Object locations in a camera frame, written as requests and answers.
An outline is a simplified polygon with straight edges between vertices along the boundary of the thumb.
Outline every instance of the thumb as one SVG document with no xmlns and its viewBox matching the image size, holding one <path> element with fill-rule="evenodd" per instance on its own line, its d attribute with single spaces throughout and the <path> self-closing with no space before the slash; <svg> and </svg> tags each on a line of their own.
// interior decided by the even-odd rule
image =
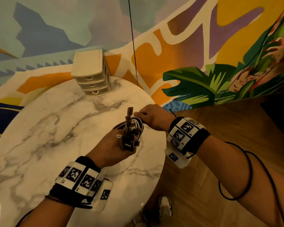
<svg viewBox="0 0 284 227">
<path fill-rule="evenodd" d="M 148 116 L 145 115 L 145 114 L 143 114 L 143 113 L 141 113 L 141 112 L 135 112 L 133 115 L 134 115 L 135 117 L 138 117 L 139 119 L 141 119 L 142 122 L 144 122 L 144 123 L 147 123 L 147 122 L 148 122 Z"/>
</svg>

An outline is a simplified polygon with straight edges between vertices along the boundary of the round marble table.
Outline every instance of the round marble table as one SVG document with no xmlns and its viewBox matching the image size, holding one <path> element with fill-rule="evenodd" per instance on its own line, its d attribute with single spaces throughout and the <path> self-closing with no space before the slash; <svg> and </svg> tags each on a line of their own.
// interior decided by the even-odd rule
<svg viewBox="0 0 284 227">
<path fill-rule="evenodd" d="M 112 77 L 111 88 L 108 95 L 88 98 L 69 80 L 46 91 L 10 123 L 0 138 L 0 226 L 15 226 L 37 206 L 67 163 L 124 121 L 128 107 L 136 111 L 154 103 L 126 80 Z M 68 226 L 127 224 L 151 196 L 165 148 L 165 133 L 145 126 L 136 154 L 106 169 L 114 187 L 105 209 L 75 209 Z"/>
</svg>

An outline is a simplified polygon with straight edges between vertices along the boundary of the herringbone wood floor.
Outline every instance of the herringbone wood floor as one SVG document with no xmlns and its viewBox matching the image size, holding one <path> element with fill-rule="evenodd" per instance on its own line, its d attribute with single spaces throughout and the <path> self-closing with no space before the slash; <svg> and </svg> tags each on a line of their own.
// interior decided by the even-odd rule
<svg viewBox="0 0 284 227">
<path fill-rule="evenodd" d="M 215 137 L 238 144 L 258 155 L 266 165 L 284 174 L 284 135 L 264 112 L 264 98 L 177 112 L 206 126 Z M 218 180 L 194 156 L 188 167 L 177 168 L 166 158 L 159 183 L 145 208 L 154 210 L 159 194 L 170 196 L 174 226 L 181 227 L 261 227 L 266 226 L 237 202 L 224 199 Z"/>
</svg>

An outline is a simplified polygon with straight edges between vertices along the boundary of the shoe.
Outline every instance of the shoe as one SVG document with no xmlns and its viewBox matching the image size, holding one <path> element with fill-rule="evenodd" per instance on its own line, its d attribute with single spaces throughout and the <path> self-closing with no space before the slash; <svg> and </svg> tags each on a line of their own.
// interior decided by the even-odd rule
<svg viewBox="0 0 284 227">
<path fill-rule="evenodd" d="M 160 219 L 163 216 L 173 216 L 173 206 L 169 197 L 161 195 L 159 198 Z"/>
<path fill-rule="evenodd" d="M 148 222 L 144 215 L 144 209 L 142 209 L 134 218 L 133 223 L 137 227 L 148 227 Z"/>
</svg>

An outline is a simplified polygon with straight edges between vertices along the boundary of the black object on floor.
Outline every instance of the black object on floor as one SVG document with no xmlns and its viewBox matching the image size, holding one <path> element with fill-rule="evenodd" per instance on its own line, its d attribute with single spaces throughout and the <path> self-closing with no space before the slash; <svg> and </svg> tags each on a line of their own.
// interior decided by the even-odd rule
<svg viewBox="0 0 284 227">
<path fill-rule="evenodd" d="M 284 98 L 263 102 L 260 105 L 284 134 Z"/>
</svg>

